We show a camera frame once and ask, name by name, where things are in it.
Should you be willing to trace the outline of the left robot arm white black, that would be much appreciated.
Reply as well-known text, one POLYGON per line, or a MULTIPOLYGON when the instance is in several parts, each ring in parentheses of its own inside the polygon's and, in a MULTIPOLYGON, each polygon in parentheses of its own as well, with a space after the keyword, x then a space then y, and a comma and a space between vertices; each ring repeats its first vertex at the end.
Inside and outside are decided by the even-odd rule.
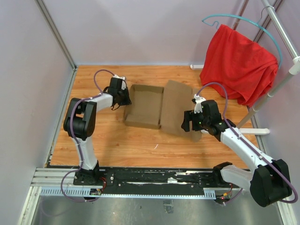
POLYGON ((132 104, 125 77, 114 75, 109 86, 98 95, 73 98, 70 101, 63 128, 75 143, 79 157, 79 169, 75 172, 74 185, 97 185, 101 181, 99 162, 96 158, 92 135, 99 111, 132 104))

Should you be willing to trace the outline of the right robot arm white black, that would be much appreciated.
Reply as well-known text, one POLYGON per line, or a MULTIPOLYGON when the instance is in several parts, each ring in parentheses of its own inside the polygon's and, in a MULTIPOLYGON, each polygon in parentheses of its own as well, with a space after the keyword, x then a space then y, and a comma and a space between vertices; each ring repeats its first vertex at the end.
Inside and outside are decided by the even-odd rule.
POLYGON ((196 97, 192 102, 195 107, 184 112, 181 128, 185 132, 208 132, 233 150, 248 166, 247 171, 229 162, 213 167, 212 181, 215 186, 222 188, 232 183, 250 192, 254 201, 262 207, 283 202, 292 195, 289 168, 285 161, 274 160, 254 146, 233 122, 222 118, 216 101, 196 97))

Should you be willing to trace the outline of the brown cardboard box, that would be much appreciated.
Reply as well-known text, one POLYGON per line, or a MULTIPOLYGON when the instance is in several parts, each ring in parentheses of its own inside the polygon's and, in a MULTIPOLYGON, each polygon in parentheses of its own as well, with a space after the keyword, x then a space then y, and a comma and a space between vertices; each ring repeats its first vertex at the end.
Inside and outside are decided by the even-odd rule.
POLYGON ((133 84, 129 90, 132 104, 125 107, 123 121, 129 127, 160 129, 196 143, 201 132, 181 128, 184 112, 194 109, 192 99, 196 93, 197 89, 173 80, 164 87, 133 84))

